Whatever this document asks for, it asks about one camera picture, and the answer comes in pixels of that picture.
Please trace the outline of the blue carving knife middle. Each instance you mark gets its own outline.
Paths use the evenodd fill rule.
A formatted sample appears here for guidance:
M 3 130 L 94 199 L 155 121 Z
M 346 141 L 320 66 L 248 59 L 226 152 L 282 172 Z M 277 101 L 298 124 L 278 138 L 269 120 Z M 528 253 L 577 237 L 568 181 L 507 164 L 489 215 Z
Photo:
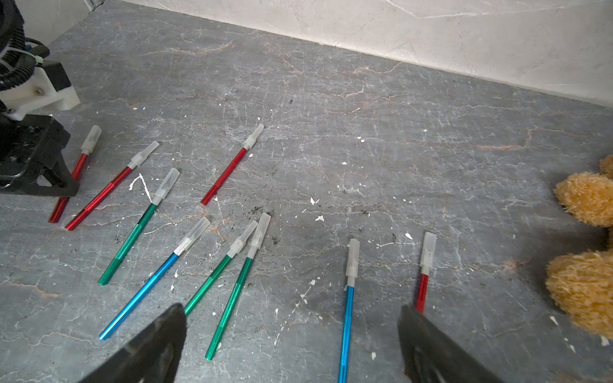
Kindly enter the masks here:
M 142 299 L 156 286 L 156 284 L 164 277 L 174 263 L 187 252 L 203 234 L 205 229 L 210 225 L 210 221 L 203 217 L 198 223 L 181 239 L 175 248 L 172 255 L 167 258 L 164 263 L 156 270 L 156 272 L 147 280 L 143 287 L 135 293 L 135 295 L 129 300 L 123 309 L 117 314 L 117 316 L 105 327 L 105 329 L 99 334 L 98 339 L 101 341 L 107 340 L 118 327 L 127 319 Z

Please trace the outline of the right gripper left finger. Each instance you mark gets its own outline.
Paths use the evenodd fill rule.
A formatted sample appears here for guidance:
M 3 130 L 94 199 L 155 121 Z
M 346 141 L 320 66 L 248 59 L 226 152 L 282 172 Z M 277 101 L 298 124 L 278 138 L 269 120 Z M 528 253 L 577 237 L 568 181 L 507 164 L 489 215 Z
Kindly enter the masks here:
M 175 303 L 83 382 L 174 382 L 187 336 L 185 309 Z

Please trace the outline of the red carving knife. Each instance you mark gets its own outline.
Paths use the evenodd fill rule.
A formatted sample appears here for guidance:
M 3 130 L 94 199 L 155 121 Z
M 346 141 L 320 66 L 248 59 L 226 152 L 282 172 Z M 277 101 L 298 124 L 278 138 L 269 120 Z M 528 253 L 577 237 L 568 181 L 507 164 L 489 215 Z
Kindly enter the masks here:
M 131 158 L 126 167 L 118 173 L 67 225 L 65 230 L 73 231 L 77 228 L 107 196 L 137 167 L 141 166 L 148 157 L 160 146 L 158 141 L 153 141 L 149 146 L 141 150 Z
M 428 289 L 429 282 L 429 273 L 432 270 L 433 261 L 434 261 L 434 253 L 436 249 L 437 236 L 427 231 L 424 235 L 424 242 L 421 251 L 420 258 L 420 281 L 418 287 L 418 295 L 416 308 L 417 310 L 423 314 L 425 305 L 426 305 L 426 295 Z
M 201 200 L 202 205 L 206 206 L 216 196 L 225 181 L 235 170 L 236 166 L 241 162 L 246 153 L 255 145 L 255 142 L 257 142 L 263 130 L 264 125 L 259 124 L 255 131 L 245 140 L 241 150 L 237 153 L 235 158 L 231 161 L 228 167 L 226 167 L 226 169 L 223 171 L 223 173 L 220 175 L 214 185 L 212 185 L 212 187 L 208 190 L 207 194 Z
M 102 129 L 98 125 L 94 125 L 90 130 L 83 145 L 81 146 L 81 156 L 79 157 L 78 162 L 76 163 L 72 172 L 72 177 L 74 180 L 79 180 L 81 171 L 84 168 L 87 159 L 94 151 L 101 134 Z M 48 219 L 49 223 L 57 223 L 60 220 L 69 200 L 69 197 L 60 197 L 58 199 L 57 204 L 55 205 L 55 208 Z

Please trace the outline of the blue carving knife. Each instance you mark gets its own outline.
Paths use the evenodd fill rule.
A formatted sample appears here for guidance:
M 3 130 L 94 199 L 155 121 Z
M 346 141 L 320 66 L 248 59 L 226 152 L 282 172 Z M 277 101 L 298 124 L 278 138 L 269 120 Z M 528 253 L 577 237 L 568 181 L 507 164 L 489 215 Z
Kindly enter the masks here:
M 339 362 L 338 383 L 346 383 L 351 348 L 351 327 L 353 315 L 354 289 L 359 273 L 360 242 L 351 239 L 346 266 L 346 308 L 343 323 L 343 338 Z
M 156 286 L 156 284 L 164 277 L 174 263 L 187 252 L 203 234 L 205 229 L 210 225 L 210 221 L 203 217 L 198 223 L 181 239 L 175 248 L 172 255 L 167 258 L 164 263 L 156 270 L 156 272 L 147 280 L 143 287 L 135 293 L 135 295 L 129 300 L 123 309 L 117 314 L 117 316 L 105 327 L 105 329 L 99 334 L 98 339 L 101 341 L 107 340 L 118 327 L 127 319 L 142 299 Z

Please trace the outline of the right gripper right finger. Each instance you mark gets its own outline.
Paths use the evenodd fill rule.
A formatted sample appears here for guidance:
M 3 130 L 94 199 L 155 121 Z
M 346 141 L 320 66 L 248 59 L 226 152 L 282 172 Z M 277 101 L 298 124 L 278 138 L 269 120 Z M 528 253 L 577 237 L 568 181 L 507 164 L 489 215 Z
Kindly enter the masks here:
M 501 381 L 414 307 L 402 306 L 397 330 L 412 382 Z

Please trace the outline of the blue carving knife right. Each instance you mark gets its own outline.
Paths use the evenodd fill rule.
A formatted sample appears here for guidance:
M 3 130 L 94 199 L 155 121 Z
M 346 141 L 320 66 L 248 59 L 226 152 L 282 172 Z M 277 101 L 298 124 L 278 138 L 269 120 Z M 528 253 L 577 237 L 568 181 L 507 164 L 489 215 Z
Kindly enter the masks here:
M 354 289 L 359 273 L 360 242 L 351 239 L 346 266 L 346 308 L 343 323 L 343 338 L 339 362 L 338 383 L 346 383 L 351 348 L 351 327 L 353 315 Z

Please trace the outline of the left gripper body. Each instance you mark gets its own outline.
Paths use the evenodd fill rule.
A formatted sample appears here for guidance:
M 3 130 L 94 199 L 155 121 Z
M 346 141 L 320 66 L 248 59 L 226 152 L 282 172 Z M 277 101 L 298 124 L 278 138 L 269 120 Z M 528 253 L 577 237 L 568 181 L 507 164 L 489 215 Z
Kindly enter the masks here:
M 52 116 L 1 116 L 1 193 L 75 196 L 79 189 L 62 150 L 70 134 Z

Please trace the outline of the green carving knife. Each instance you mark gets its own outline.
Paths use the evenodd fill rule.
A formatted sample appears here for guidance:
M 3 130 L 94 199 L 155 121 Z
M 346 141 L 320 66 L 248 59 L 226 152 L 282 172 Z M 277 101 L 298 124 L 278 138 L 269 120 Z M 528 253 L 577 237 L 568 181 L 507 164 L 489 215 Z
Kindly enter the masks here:
M 137 241 L 138 237 L 145 229 L 148 222 L 154 216 L 156 209 L 160 205 L 160 203 L 166 198 L 166 196 L 172 190 L 172 187 L 177 182 L 177 179 L 180 175 L 180 171 L 178 169 L 172 168 L 167 176 L 164 178 L 162 184 L 159 188 L 153 193 L 153 197 L 151 200 L 151 204 L 148 206 L 147 210 L 140 217 L 134 229 L 129 234 L 126 241 L 121 246 L 120 250 L 116 253 L 111 263 L 107 266 L 104 273 L 98 280 L 98 284 L 100 286 L 105 286 L 112 279 L 113 275 L 123 262 L 126 255 L 128 255 L 129 251 L 132 249 L 132 246 Z
M 257 228 L 258 223 L 255 220 L 252 220 L 245 231 L 232 243 L 225 257 L 218 263 L 213 272 L 207 277 L 205 282 L 199 288 L 199 290 L 193 295 L 190 301 L 187 303 L 185 307 L 185 315 L 189 316 L 197 304 L 204 298 L 204 295 L 208 292 L 208 290 L 212 287 L 212 285 L 216 282 L 216 280 L 220 277 L 224 269 L 228 266 L 228 264 L 233 260 L 233 258 L 239 254 L 245 247 L 247 240 L 250 238 L 252 233 Z
M 248 249 L 248 253 L 247 253 L 247 258 L 244 262 L 244 265 L 241 269 L 241 272 L 239 274 L 239 277 L 234 285 L 233 291 L 231 292 L 231 296 L 228 300 L 228 303 L 224 309 L 224 312 L 221 316 L 220 322 L 217 326 L 216 332 L 212 338 L 212 341 L 209 345 L 207 354 L 206 354 L 206 359 L 208 361 L 211 361 L 214 356 L 215 353 L 219 347 L 219 344 L 221 343 L 221 340 L 223 338 L 223 333 L 225 332 L 227 326 L 228 326 L 228 322 L 230 320 L 230 317 L 235 309 L 236 303 L 239 300 L 239 296 L 241 294 L 241 291 L 243 290 L 244 284 L 247 280 L 247 276 L 249 274 L 249 271 L 252 267 L 252 263 L 254 261 L 254 258 L 258 252 L 258 250 L 260 250 L 260 247 L 262 246 L 263 243 L 263 239 L 265 237 L 266 231 L 268 229 L 269 223 L 270 223 L 271 217 L 270 215 L 268 215 L 268 213 L 263 213 L 260 217 L 260 220 L 258 222 L 258 226 L 255 229 L 255 233 L 254 236 L 252 238 L 252 241 L 250 242 L 249 245 L 249 249 Z

